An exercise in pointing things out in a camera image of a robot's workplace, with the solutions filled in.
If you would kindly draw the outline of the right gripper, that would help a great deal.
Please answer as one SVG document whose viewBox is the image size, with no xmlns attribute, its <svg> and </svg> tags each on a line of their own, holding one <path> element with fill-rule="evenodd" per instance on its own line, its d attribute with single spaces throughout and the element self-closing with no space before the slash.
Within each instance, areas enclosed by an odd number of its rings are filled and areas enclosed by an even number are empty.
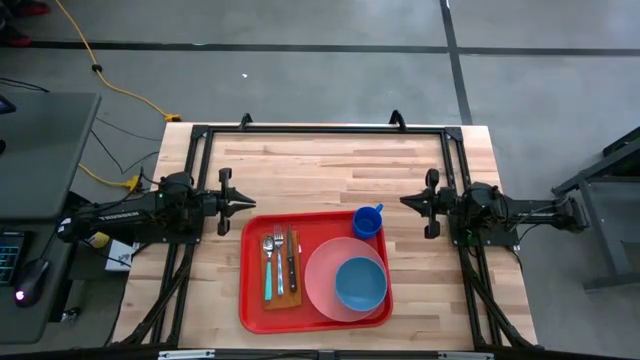
<svg viewBox="0 0 640 360">
<path fill-rule="evenodd" d="M 435 239 L 441 233 L 441 224 L 436 219 L 437 215 L 447 215 L 453 206 L 453 189 L 451 187 L 440 187 L 436 189 L 439 183 L 439 171 L 429 169 L 426 173 L 426 199 L 424 193 L 420 192 L 414 195 L 407 195 L 400 198 L 403 205 L 416 211 L 421 217 L 424 216 L 424 204 L 427 206 L 428 224 L 425 228 L 425 237 L 427 239 Z"/>
</svg>

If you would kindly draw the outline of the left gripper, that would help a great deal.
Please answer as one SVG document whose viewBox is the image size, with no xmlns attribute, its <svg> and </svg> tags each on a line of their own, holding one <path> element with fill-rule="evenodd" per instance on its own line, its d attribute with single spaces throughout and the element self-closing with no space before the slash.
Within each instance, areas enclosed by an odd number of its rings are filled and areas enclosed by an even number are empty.
<svg viewBox="0 0 640 360">
<path fill-rule="evenodd" d="M 229 200 L 229 180 L 232 176 L 231 168 L 222 168 L 219 171 L 219 190 L 206 190 L 203 195 L 203 214 L 205 217 L 218 216 L 217 234 L 224 236 L 229 231 L 229 215 L 228 209 L 230 206 Z M 233 204 L 232 214 L 240 211 L 255 208 L 256 201 L 243 195 L 236 189 L 232 190 L 232 200 L 234 202 L 246 203 L 246 204 Z"/>
</svg>

